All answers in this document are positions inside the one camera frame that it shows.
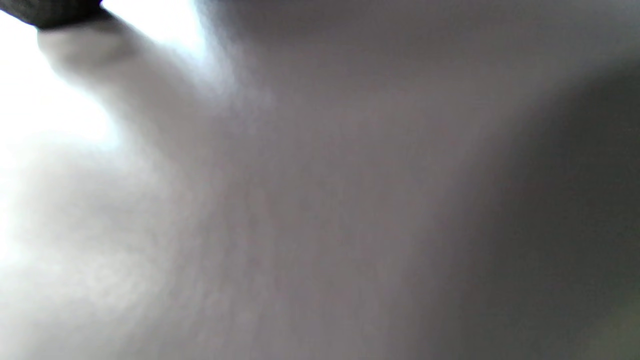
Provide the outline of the person's right hand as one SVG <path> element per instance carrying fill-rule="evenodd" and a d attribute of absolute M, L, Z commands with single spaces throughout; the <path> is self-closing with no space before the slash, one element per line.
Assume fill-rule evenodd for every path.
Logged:
<path fill-rule="evenodd" d="M 2 0 L 0 9 L 38 29 L 75 25 L 102 12 L 101 0 Z"/>

